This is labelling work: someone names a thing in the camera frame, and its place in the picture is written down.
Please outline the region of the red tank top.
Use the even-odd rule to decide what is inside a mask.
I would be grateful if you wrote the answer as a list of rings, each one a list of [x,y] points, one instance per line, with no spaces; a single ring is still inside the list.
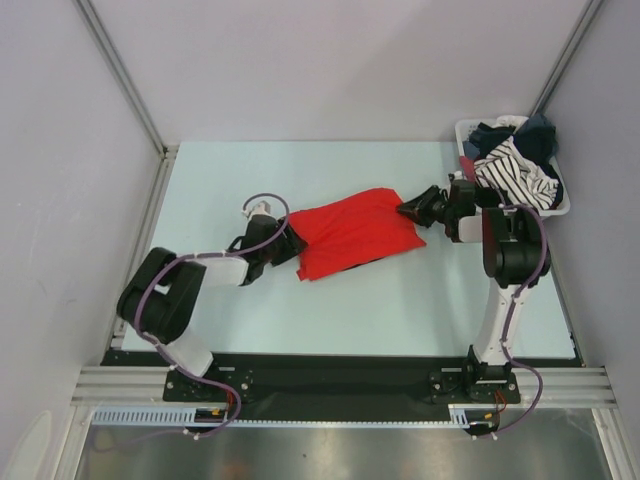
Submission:
[[[411,220],[396,212],[401,203],[395,190],[379,187],[292,213],[289,225],[306,243],[298,278],[317,281],[425,247]]]

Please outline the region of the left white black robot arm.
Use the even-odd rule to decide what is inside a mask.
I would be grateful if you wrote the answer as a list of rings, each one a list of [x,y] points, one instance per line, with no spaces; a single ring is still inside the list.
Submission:
[[[116,312],[141,337],[188,375],[186,387],[197,398],[214,397],[221,387],[220,374],[211,369],[213,354],[189,327],[200,290],[212,286],[248,286],[267,265],[278,266],[307,248],[283,218],[256,214],[245,233],[222,252],[191,255],[155,247],[120,294]]]

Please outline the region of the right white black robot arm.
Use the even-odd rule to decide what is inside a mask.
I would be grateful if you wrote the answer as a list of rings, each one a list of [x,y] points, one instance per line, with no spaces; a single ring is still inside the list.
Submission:
[[[506,192],[452,179],[448,189],[436,185],[396,207],[413,223],[429,228],[438,222],[454,243],[479,242],[490,280],[484,320],[458,371],[429,374],[435,404],[520,401],[512,369],[519,317],[527,297],[551,266],[547,236],[538,211],[510,204]]]

